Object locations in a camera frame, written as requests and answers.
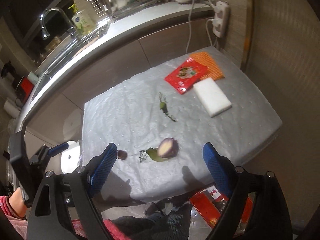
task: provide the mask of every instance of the red packet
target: red packet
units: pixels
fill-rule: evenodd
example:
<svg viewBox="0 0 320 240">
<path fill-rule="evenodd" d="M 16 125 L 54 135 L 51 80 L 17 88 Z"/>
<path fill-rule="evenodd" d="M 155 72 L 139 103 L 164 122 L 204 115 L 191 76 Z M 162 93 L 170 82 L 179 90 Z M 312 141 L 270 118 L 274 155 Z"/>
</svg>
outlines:
<svg viewBox="0 0 320 240">
<path fill-rule="evenodd" d="M 215 186 L 206 188 L 190 198 L 193 206 L 211 228 L 214 228 L 218 222 L 228 200 L 229 199 L 221 194 Z M 247 226 L 252 208 L 253 203 L 248 197 L 240 221 L 242 230 Z M 238 234 L 243 234 L 243 232 L 237 230 L 236 235 Z"/>
<path fill-rule="evenodd" d="M 204 74 L 206 74 L 208 68 L 193 58 L 187 59 L 164 80 L 172 85 L 181 95 L 186 92 L 194 83 L 196 83 Z"/>
</svg>

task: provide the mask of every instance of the white countertop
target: white countertop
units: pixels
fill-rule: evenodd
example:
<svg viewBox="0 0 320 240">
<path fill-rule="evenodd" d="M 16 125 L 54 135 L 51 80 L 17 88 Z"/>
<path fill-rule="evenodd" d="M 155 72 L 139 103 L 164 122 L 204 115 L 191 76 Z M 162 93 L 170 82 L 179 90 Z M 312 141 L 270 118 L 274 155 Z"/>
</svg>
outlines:
<svg viewBox="0 0 320 240">
<path fill-rule="evenodd" d="M 191 8 L 190 4 L 178 4 L 177 2 L 168 2 L 157 6 L 145 8 L 140 12 L 127 16 L 121 20 L 116 21 L 110 25 L 106 35 L 98 39 L 95 43 L 88 46 L 86 49 L 74 56 L 69 62 L 67 62 L 50 80 L 44 85 L 36 97 L 32 99 L 37 85 L 34 87 L 28 101 L 20 111 L 18 118 L 18 125 L 16 132 L 22 130 L 23 124 L 30 116 L 31 112 L 36 110 L 40 101 L 49 96 L 50 90 L 57 86 L 60 81 L 63 80 L 72 70 L 80 65 L 84 60 L 93 57 L 96 53 L 110 46 L 112 43 L 120 40 L 121 38 L 137 32 L 143 28 L 151 26 L 153 24 L 178 17 L 187 15 Z M 193 12 L 201 12 L 211 10 L 210 6 L 205 4 L 196 3 L 194 5 Z"/>
</svg>

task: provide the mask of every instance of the power strip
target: power strip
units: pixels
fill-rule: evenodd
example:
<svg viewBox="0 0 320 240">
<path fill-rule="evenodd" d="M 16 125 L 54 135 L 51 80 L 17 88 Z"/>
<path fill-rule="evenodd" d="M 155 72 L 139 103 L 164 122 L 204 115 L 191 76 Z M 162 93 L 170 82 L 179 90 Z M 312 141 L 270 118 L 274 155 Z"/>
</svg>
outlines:
<svg viewBox="0 0 320 240">
<path fill-rule="evenodd" d="M 227 2 L 217 2 L 214 6 L 214 19 L 212 21 L 212 31 L 218 37 L 223 37 L 230 15 L 230 6 Z"/>
</svg>

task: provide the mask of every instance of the kitchen cabinet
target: kitchen cabinet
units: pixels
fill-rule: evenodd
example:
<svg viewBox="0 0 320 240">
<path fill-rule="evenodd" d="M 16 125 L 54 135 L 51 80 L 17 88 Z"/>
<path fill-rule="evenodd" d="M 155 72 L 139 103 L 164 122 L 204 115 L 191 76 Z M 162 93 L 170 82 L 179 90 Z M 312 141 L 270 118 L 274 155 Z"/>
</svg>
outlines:
<svg viewBox="0 0 320 240">
<path fill-rule="evenodd" d="M 45 142 L 32 134 L 29 131 L 26 131 L 24 134 L 24 141 L 26 143 L 27 148 L 27 156 L 28 158 L 32 157 L 33 154 L 36 153 L 36 151 L 42 146 L 47 145 L 48 147 L 53 147 L 54 145 Z M 61 154 L 58 154 L 55 157 L 52 157 L 48 163 L 48 166 L 46 168 L 46 171 L 54 171 L 56 174 L 61 174 Z"/>
<path fill-rule="evenodd" d="M 139 42 L 133 41 L 80 72 L 62 93 L 80 109 L 84 109 L 84 103 L 95 96 L 149 68 Z"/>
<path fill-rule="evenodd" d="M 191 22 L 192 35 L 188 52 L 210 46 L 205 30 L 206 21 L 207 19 L 199 19 Z M 150 66 L 154 67 L 184 55 L 188 39 L 189 24 L 182 23 L 142 37 L 139 42 Z"/>
<path fill-rule="evenodd" d="M 83 110 L 57 93 L 40 107 L 28 128 L 57 144 L 81 140 Z"/>
</svg>

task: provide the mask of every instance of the white tablecloth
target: white tablecloth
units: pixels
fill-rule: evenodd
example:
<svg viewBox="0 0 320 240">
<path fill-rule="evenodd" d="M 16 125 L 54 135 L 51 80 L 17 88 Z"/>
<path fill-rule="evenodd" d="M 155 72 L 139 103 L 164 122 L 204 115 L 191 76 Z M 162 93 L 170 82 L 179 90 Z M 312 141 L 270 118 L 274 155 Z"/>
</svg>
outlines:
<svg viewBox="0 0 320 240">
<path fill-rule="evenodd" d="M 260 90 L 214 47 L 200 51 L 209 52 L 220 66 L 225 78 L 217 84 L 232 103 L 216 117 L 209 117 L 192 89 L 180 95 L 164 81 L 187 55 L 137 74 L 85 104 L 84 165 L 110 142 L 128 153 L 125 161 L 116 161 L 101 191 L 104 201 L 150 202 L 207 185 L 213 179 L 202 158 L 205 143 L 211 142 L 234 165 L 242 165 L 275 137 L 282 122 Z M 160 110 L 159 92 L 177 122 Z M 140 163 L 140 150 L 156 148 L 167 137 L 179 143 L 175 158 Z"/>
</svg>

